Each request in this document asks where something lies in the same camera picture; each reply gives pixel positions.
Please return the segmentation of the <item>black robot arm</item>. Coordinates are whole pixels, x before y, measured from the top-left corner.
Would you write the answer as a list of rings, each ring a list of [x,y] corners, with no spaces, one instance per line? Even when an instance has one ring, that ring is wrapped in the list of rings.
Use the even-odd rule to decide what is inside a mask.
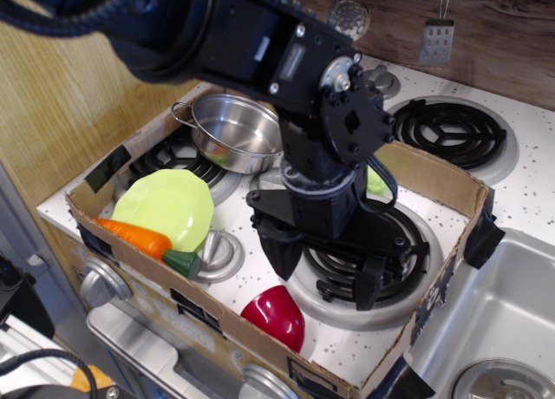
[[[353,295],[371,309],[401,276],[408,249],[367,198],[367,172],[397,185],[376,151],[395,119],[366,88],[351,39],[288,0],[1,0],[7,24],[39,36],[102,33],[145,82],[200,79],[270,103],[284,147],[281,190],[246,197],[275,273],[288,279],[305,247],[356,264]]]

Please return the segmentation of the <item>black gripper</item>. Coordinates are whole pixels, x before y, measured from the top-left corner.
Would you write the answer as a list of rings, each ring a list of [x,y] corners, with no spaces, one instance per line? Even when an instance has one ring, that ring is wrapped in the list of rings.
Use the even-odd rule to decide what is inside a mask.
[[[347,170],[331,181],[304,184],[300,173],[283,166],[285,190],[249,192],[252,226],[259,234],[274,272],[289,280],[303,248],[365,260],[356,273],[358,311],[369,311],[382,289],[386,260],[404,258],[408,241],[402,229],[386,219],[395,203],[367,198],[367,167]]]

